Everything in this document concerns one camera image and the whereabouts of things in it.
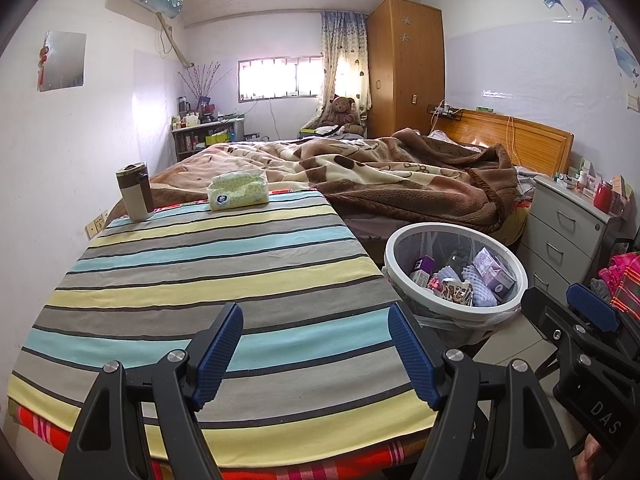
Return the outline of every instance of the metal screw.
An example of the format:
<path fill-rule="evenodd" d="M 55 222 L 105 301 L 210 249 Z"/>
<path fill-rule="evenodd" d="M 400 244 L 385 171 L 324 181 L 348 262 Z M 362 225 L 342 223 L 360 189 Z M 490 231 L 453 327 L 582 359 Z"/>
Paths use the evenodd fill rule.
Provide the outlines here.
<path fill-rule="evenodd" d="M 454 362 L 462 361 L 462 359 L 465 358 L 465 355 L 457 348 L 447 350 L 446 356 L 449 361 L 454 361 Z"/>
<path fill-rule="evenodd" d="M 167 359 L 169 361 L 171 361 L 172 363 L 179 363 L 180 361 L 182 361 L 184 359 L 184 356 L 186 354 L 184 353 L 184 350 L 171 350 L 168 354 L 167 354 Z"/>
<path fill-rule="evenodd" d="M 513 363 L 511 363 L 513 369 L 517 372 L 526 372 L 529 370 L 529 365 L 526 364 L 522 359 L 516 359 Z"/>
<path fill-rule="evenodd" d="M 120 365 L 117 361 L 109 361 L 102 367 L 102 369 L 108 374 L 113 374 L 118 368 L 120 368 Z"/>

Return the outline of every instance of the wardrobe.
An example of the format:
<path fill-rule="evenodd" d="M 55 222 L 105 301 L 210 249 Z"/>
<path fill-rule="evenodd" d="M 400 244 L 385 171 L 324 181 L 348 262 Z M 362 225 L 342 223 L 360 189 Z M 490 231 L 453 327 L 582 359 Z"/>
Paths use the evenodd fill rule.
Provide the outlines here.
<path fill-rule="evenodd" d="M 367 137 L 389 137 L 403 128 L 428 134 L 428 107 L 444 99 L 442 12 L 409 0 L 385 0 L 368 17 L 367 36 Z"/>

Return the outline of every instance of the yellow stripe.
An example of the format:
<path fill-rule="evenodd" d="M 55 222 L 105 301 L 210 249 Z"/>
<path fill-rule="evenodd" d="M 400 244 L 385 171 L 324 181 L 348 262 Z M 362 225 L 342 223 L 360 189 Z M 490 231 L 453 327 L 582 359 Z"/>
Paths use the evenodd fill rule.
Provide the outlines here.
<path fill-rule="evenodd" d="M 101 290 L 56 290 L 48 304 L 74 308 L 117 308 L 238 300 L 345 283 L 379 273 L 368 256 L 361 256 L 344 262 L 302 269 L 276 270 L 201 282 Z"/>
<path fill-rule="evenodd" d="M 9 379 L 9 396 L 56 426 L 71 431 L 79 410 L 52 399 L 15 376 Z M 372 446 L 433 426 L 436 413 L 412 390 L 368 406 L 299 422 L 262 428 L 204 430 L 220 467 L 276 467 L 322 460 Z M 166 460 L 157 426 L 146 426 L 149 450 Z"/>
<path fill-rule="evenodd" d="M 304 218 L 306 216 L 327 213 L 335 214 L 334 209 L 330 205 L 318 205 L 299 209 L 276 209 L 241 216 L 223 216 L 221 218 L 212 218 L 211 220 L 192 222 L 190 224 L 174 224 L 167 227 L 157 227 L 155 229 L 145 229 L 142 231 L 131 231 L 116 235 L 102 236 L 96 238 L 90 244 L 90 247 L 108 246 L 123 242 L 135 242 L 137 240 L 145 240 L 146 238 L 159 238 L 171 235 L 197 233 L 199 231 L 206 231 L 208 229 L 215 229 L 219 227 L 235 227 L 249 224 L 261 224 L 271 220 Z"/>

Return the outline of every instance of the curtain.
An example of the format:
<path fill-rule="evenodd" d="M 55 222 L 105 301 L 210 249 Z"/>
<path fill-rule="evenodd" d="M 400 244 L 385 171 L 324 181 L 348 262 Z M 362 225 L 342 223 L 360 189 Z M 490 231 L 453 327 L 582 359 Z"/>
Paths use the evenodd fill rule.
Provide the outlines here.
<path fill-rule="evenodd" d="M 317 128 L 331 112 L 334 95 L 351 97 L 360 115 L 371 108 L 367 20 L 359 12 L 322 11 L 324 82 L 318 110 L 304 127 Z"/>

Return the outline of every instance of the blue gripper pad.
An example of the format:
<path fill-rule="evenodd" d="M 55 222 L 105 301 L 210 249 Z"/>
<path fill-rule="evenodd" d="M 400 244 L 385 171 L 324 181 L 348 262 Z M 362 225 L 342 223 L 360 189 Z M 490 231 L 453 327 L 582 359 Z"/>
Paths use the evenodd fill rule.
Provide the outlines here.
<path fill-rule="evenodd" d="M 603 332 L 618 330 L 620 322 L 615 311 L 584 285 L 576 283 L 570 286 L 566 301 Z"/>
<path fill-rule="evenodd" d="M 440 394 L 435 387 L 433 364 L 396 304 L 389 309 L 387 321 L 391 339 L 396 345 L 415 393 L 420 400 L 427 402 L 431 409 L 435 409 L 440 402 Z"/>
<path fill-rule="evenodd" d="M 198 387 L 191 397 L 200 410 L 205 403 L 213 400 L 216 396 L 222 382 L 222 376 L 225 374 L 240 341 L 243 326 L 242 309 L 236 305 L 226 317 L 218 334 L 211 341 L 207 353 L 200 361 Z"/>

